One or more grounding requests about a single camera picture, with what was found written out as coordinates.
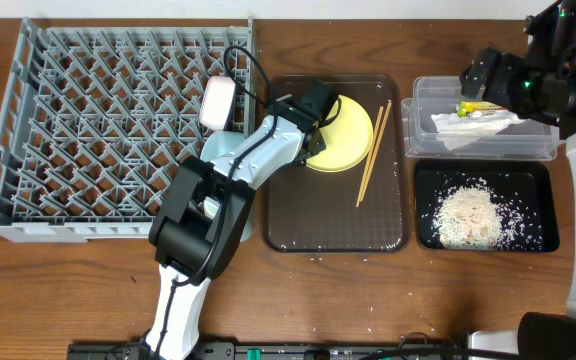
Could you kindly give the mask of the black waste tray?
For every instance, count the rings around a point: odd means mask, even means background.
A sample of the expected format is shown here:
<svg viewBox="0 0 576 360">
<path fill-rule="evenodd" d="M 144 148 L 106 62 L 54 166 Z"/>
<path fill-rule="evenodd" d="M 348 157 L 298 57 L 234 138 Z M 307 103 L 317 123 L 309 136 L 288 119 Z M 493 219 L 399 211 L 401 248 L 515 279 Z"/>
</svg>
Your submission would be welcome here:
<svg viewBox="0 0 576 360">
<path fill-rule="evenodd" d="M 428 249 L 559 248 L 550 176 L 539 162 L 421 160 L 414 186 L 417 234 Z"/>
</svg>

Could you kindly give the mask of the clear plastic bin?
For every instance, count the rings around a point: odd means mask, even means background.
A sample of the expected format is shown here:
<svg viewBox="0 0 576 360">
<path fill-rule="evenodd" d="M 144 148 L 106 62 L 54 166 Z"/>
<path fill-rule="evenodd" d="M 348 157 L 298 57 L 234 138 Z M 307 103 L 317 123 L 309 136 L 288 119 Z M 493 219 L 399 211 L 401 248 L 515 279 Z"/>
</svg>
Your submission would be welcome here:
<svg viewBox="0 0 576 360">
<path fill-rule="evenodd" d="M 507 110 L 477 110 L 460 117 L 461 105 L 481 100 L 461 95 L 457 77 L 419 77 L 401 102 L 408 157 L 550 161 L 563 143 L 559 129 L 520 119 Z"/>
</svg>

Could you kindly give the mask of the grey plastic dish rack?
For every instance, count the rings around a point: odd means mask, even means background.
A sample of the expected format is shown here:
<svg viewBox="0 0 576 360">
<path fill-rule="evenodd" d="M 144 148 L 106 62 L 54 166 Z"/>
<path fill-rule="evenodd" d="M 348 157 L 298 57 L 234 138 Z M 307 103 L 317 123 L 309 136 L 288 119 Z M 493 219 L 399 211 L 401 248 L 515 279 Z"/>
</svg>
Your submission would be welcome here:
<svg viewBox="0 0 576 360">
<path fill-rule="evenodd" d="M 208 80 L 254 81 L 252 23 L 51 27 L 25 19 L 0 110 L 0 236 L 144 238 L 210 130 Z"/>
</svg>

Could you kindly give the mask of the white paper napkin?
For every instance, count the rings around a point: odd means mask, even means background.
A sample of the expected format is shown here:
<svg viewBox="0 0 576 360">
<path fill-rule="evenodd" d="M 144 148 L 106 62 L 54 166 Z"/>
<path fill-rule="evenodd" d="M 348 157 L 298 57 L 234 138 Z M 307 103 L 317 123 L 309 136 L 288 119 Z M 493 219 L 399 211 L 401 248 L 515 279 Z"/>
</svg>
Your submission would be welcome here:
<svg viewBox="0 0 576 360">
<path fill-rule="evenodd" d="M 456 113 L 433 114 L 431 119 L 437 130 L 437 139 L 448 150 L 464 147 L 481 137 L 493 136 L 511 125 L 525 122 L 509 111 L 481 118 L 460 118 Z"/>
</svg>

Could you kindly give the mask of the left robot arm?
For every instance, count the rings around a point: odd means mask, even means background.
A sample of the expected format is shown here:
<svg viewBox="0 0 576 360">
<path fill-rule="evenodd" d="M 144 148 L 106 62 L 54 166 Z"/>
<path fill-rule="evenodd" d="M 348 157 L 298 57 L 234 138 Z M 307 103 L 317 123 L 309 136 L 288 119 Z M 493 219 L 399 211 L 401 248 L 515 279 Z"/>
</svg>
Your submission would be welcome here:
<svg viewBox="0 0 576 360">
<path fill-rule="evenodd" d="M 207 289 L 232 260 L 257 189 L 280 168 L 324 150 L 320 130 L 340 109 L 338 92 L 315 81 L 300 98 L 270 98 L 262 124 L 233 149 L 181 163 L 149 231 L 161 285 L 140 358 L 184 359 L 192 352 Z"/>
</svg>

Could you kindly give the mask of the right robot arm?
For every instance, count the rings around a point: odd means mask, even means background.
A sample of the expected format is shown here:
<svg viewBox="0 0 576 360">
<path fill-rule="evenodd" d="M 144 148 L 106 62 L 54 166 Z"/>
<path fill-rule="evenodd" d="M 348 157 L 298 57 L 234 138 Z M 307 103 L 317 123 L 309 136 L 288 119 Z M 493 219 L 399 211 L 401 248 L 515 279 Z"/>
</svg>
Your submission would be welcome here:
<svg viewBox="0 0 576 360">
<path fill-rule="evenodd" d="M 460 76 L 461 93 L 556 126 L 565 142 L 575 206 L 575 258 L 566 312 L 525 314 L 517 348 L 524 359 L 576 359 L 576 0 L 557 0 L 527 17 L 524 32 L 531 38 L 525 56 L 481 50 Z"/>
</svg>

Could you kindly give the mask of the light blue bowl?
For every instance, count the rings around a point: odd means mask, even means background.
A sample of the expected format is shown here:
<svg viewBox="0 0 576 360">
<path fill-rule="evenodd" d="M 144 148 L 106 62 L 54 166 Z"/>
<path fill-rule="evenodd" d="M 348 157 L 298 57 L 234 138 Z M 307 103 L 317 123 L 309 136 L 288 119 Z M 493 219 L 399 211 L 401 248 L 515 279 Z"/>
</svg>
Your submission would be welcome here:
<svg viewBox="0 0 576 360">
<path fill-rule="evenodd" d="M 215 131 L 205 141 L 200 159 L 208 162 L 234 150 L 245 140 L 239 132 Z"/>
</svg>

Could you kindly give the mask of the green snack wrapper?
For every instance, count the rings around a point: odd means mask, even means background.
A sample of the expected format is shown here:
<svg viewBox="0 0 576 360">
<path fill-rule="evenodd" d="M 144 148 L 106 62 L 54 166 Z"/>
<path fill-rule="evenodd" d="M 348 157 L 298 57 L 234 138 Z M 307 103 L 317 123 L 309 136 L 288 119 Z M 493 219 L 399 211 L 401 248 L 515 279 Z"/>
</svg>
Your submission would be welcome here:
<svg viewBox="0 0 576 360">
<path fill-rule="evenodd" d="M 460 118 L 481 118 L 506 112 L 507 109 L 485 101 L 461 101 L 456 107 Z"/>
</svg>

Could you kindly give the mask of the dark brown serving tray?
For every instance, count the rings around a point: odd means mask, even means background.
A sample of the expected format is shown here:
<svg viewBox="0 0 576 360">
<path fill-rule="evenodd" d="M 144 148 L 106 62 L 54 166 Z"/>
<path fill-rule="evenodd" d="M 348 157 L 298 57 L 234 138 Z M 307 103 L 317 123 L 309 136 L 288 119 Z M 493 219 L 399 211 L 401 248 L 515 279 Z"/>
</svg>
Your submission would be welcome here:
<svg viewBox="0 0 576 360">
<path fill-rule="evenodd" d="M 389 113 L 365 197 L 357 198 L 362 164 L 337 173 L 284 167 L 263 187 L 262 237 L 284 253 L 397 252 L 411 239 L 399 88 L 382 74 L 319 79 L 357 101 L 370 117 Z"/>
</svg>

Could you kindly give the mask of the wooden chopstick left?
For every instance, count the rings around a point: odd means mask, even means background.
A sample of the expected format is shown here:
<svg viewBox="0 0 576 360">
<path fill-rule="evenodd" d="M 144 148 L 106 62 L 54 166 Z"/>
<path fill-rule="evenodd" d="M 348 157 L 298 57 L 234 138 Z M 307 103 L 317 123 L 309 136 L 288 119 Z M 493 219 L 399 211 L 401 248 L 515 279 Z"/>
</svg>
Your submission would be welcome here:
<svg viewBox="0 0 576 360">
<path fill-rule="evenodd" d="M 364 192 L 364 188 L 366 186 L 365 183 L 367 181 L 367 176 L 368 176 L 367 175 L 368 174 L 368 168 L 369 168 L 370 161 L 372 158 L 373 148 L 374 148 L 374 145 L 376 142 L 377 133 L 378 133 L 379 126 L 380 126 L 380 123 L 382 120 L 383 112 L 384 112 L 384 106 L 380 106 L 379 111 L 378 111 L 378 115 L 376 118 L 376 123 L 375 123 L 374 128 L 373 128 L 372 141 L 370 143 L 369 152 L 367 154 L 366 162 L 364 165 L 364 171 L 363 171 L 363 175 L 362 175 L 362 179 L 361 179 L 361 183 L 360 183 L 360 188 L 359 188 L 359 193 L 358 193 L 358 197 L 357 197 L 357 201 L 356 201 L 356 208 L 359 207 L 359 205 L 362 201 L 362 198 L 363 198 L 363 192 Z"/>
</svg>

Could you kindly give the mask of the wooden chopstick right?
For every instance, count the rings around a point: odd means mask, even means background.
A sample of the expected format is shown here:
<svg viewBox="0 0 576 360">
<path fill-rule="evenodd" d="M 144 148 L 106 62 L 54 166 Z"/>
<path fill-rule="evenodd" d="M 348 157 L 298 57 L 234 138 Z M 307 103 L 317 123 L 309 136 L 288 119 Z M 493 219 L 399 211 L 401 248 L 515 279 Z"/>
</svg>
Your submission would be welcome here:
<svg viewBox="0 0 576 360">
<path fill-rule="evenodd" d="M 383 112 L 382 120 L 381 120 L 381 123 L 380 123 L 380 126 L 379 126 L 379 130 L 378 130 L 378 133 L 377 133 L 377 138 L 376 138 L 376 142 L 375 142 L 375 145 L 374 145 L 374 148 L 373 148 L 372 158 L 371 158 L 370 165 L 369 165 L 369 168 L 368 168 L 368 174 L 367 174 L 368 176 L 367 176 L 367 181 L 366 181 L 366 183 L 365 183 L 366 186 L 365 186 L 365 188 L 364 188 L 362 201 L 363 201 L 363 199 L 364 199 L 364 196 L 365 196 L 367 187 L 368 187 L 368 185 L 369 185 L 369 183 L 370 183 L 370 179 L 371 179 L 372 172 L 373 172 L 373 169 L 374 169 L 374 166 L 375 166 L 376 158 L 377 158 L 377 155 L 378 155 L 378 152 L 379 152 L 379 147 L 380 147 L 381 142 L 382 142 L 382 138 L 383 138 L 383 135 L 384 135 L 384 132 L 385 132 L 385 128 L 386 128 L 386 125 L 387 125 L 387 121 L 388 121 L 388 117 L 389 117 L 389 115 L 390 115 L 391 109 L 392 109 L 392 101 L 389 100 L 389 101 L 387 102 L 386 107 L 384 107 L 384 112 Z"/>
</svg>

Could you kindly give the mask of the yellow plate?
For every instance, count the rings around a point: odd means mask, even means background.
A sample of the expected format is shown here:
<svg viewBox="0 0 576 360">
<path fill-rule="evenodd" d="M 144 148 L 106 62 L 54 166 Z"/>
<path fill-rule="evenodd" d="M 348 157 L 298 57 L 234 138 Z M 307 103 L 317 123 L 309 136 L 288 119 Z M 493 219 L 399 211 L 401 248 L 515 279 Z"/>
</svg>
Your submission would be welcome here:
<svg viewBox="0 0 576 360">
<path fill-rule="evenodd" d="M 355 100 L 340 95 L 328 120 L 320 129 L 326 148 L 309 158 L 306 165 L 320 172 L 341 172 L 359 164 L 368 154 L 373 141 L 373 123 L 367 111 Z"/>
</svg>

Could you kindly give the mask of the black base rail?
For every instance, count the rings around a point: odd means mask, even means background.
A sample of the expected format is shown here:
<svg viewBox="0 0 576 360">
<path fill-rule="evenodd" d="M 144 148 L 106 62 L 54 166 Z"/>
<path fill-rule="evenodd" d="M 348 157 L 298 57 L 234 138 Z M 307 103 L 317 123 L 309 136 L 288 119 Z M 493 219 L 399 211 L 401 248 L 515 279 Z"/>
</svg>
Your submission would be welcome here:
<svg viewBox="0 0 576 360">
<path fill-rule="evenodd" d="M 374 353 L 414 348 L 437 349 L 438 344 L 412 343 L 394 347 L 324 345 L 237 345 L 228 342 L 198 343 L 187 356 L 195 360 L 307 360 L 361 359 Z M 123 344 L 71 344 L 67 360 L 148 359 L 148 350 L 137 342 Z"/>
</svg>

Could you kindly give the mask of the white cup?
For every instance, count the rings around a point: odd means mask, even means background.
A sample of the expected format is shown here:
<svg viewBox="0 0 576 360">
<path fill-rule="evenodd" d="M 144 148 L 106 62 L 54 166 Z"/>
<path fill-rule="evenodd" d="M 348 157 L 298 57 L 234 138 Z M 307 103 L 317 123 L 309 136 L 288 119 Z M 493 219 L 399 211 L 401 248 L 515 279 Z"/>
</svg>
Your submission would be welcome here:
<svg viewBox="0 0 576 360">
<path fill-rule="evenodd" d="M 215 218 L 220 207 L 221 203 L 210 196 L 207 196 L 202 202 L 203 213 L 211 220 Z"/>
</svg>

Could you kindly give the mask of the wooden chopstick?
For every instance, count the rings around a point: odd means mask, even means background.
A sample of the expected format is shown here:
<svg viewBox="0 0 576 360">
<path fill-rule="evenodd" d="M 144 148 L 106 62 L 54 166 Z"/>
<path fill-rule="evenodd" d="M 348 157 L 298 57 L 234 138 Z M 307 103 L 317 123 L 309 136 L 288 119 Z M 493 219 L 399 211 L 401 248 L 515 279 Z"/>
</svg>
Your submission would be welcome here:
<svg viewBox="0 0 576 360">
<path fill-rule="evenodd" d="M 364 192 L 364 188 L 366 186 L 365 183 L 367 181 L 367 176 L 368 176 L 367 175 L 368 174 L 368 168 L 369 168 L 370 161 L 372 158 L 373 148 L 374 148 L 374 145 L 376 142 L 377 133 L 378 133 L 379 126 L 380 126 L 380 123 L 382 120 L 383 112 L 384 112 L 384 106 L 380 106 L 379 111 L 378 111 L 378 115 L 376 118 L 376 123 L 375 123 L 374 128 L 373 128 L 372 141 L 370 143 L 369 152 L 367 154 L 366 162 L 364 165 L 364 171 L 363 171 L 363 175 L 362 175 L 362 179 L 361 179 L 361 183 L 360 183 L 360 188 L 359 188 L 359 193 L 358 193 L 358 197 L 357 197 L 357 201 L 356 201 L 356 208 L 359 207 L 359 205 L 362 201 L 362 198 L 363 198 L 363 192 Z"/>
<path fill-rule="evenodd" d="M 383 138 L 383 135 L 384 135 L 384 132 L 385 132 L 385 128 L 386 128 L 386 125 L 387 125 L 387 121 L 388 121 L 388 117 L 389 117 L 389 115 L 390 115 L 391 109 L 392 109 L 392 101 L 389 100 L 389 101 L 387 102 L 386 107 L 384 107 L 384 112 L 383 112 L 382 120 L 381 120 L 381 123 L 380 123 L 380 126 L 379 126 L 379 130 L 378 130 L 378 133 L 377 133 L 377 138 L 376 138 L 376 142 L 375 142 L 375 145 L 374 145 L 374 148 L 373 148 L 372 158 L 371 158 L 370 165 L 369 165 L 369 168 L 368 168 L 368 174 L 367 174 L 368 176 L 367 176 L 367 181 L 366 181 L 366 183 L 365 183 L 366 186 L 365 186 L 365 188 L 364 188 L 362 201 L 363 201 L 363 199 L 364 199 L 364 196 L 365 196 L 367 187 L 368 187 L 368 185 L 369 185 L 369 183 L 370 183 L 370 179 L 371 179 L 372 172 L 373 172 L 373 169 L 374 169 L 374 166 L 375 166 L 376 158 L 377 158 L 377 155 L 378 155 L 378 152 L 379 152 L 379 147 L 380 147 L 381 142 L 382 142 L 382 138 Z"/>
</svg>

